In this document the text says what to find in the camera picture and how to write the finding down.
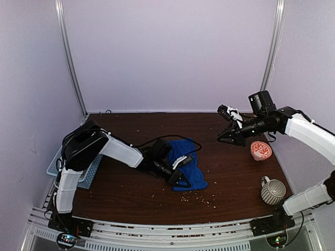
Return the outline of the blue towel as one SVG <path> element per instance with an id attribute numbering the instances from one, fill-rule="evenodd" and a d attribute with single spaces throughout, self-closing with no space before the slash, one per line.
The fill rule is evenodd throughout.
<path id="1" fill-rule="evenodd" d="M 181 139 L 181 140 L 170 140 L 168 141 L 173 150 L 168 154 L 168 160 L 171 164 L 183 155 L 191 155 L 194 159 L 187 165 L 180 166 L 178 169 L 185 175 L 185 177 L 191 183 L 191 187 L 188 189 L 173 189 L 173 191 L 192 191 L 206 189 L 208 183 L 204 179 L 202 171 L 198 168 L 198 158 L 195 143 Z"/>

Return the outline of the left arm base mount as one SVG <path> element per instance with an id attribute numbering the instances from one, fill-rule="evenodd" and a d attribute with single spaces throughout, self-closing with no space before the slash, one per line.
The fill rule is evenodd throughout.
<path id="1" fill-rule="evenodd" d="M 49 220 L 48 228 L 57 230 L 56 244 L 61 249 L 71 249 L 83 240 L 90 237 L 93 229 L 93 221 L 72 218 L 70 224 L 65 226 L 58 218 Z"/>

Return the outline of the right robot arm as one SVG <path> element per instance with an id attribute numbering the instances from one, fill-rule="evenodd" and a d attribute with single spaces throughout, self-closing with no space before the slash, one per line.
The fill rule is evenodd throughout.
<path id="1" fill-rule="evenodd" d="M 218 107 L 218 114 L 228 125 L 217 134 L 217 142 L 245 146 L 247 138 L 278 132 L 300 141 L 331 165 L 334 164 L 334 133 L 316 124 L 302 110 L 290 106 L 277 108 L 267 90 L 250 95 L 248 100 L 253 117 L 247 120 L 236 108 L 225 105 Z M 334 173 L 331 173 L 318 184 L 286 199 L 281 205 L 281 211 L 269 218 L 268 225 L 272 230 L 279 231 L 288 223 L 288 216 L 333 202 Z"/>

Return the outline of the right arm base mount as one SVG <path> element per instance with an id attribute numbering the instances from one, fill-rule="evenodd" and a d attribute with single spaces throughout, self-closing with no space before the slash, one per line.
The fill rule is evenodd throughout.
<path id="1" fill-rule="evenodd" d="M 267 244 L 276 249 L 284 248 L 288 244 L 287 231 L 294 226 L 295 221 L 292 216 L 280 220 L 272 215 L 250 221 L 253 236 L 265 236 Z"/>

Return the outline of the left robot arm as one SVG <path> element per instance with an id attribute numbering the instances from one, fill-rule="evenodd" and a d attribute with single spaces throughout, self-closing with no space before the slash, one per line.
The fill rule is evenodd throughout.
<path id="1" fill-rule="evenodd" d="M 182 155 L 172 164 L 167 161 L 172 145 L 165 137 L 158 137 L 138 146 L 113 136 L 95 121 L 89 121 L 62 141 L 56 193 L 53 198 L 55 224 L 64 232 L 75 228 L 72 218 L 73 199 L 80 176 L 99 155 L 117 160 L 141 172 L 154 173 L 173 187 L 190 188 L 191 183 L 179 167 L 191 159 Z"/>

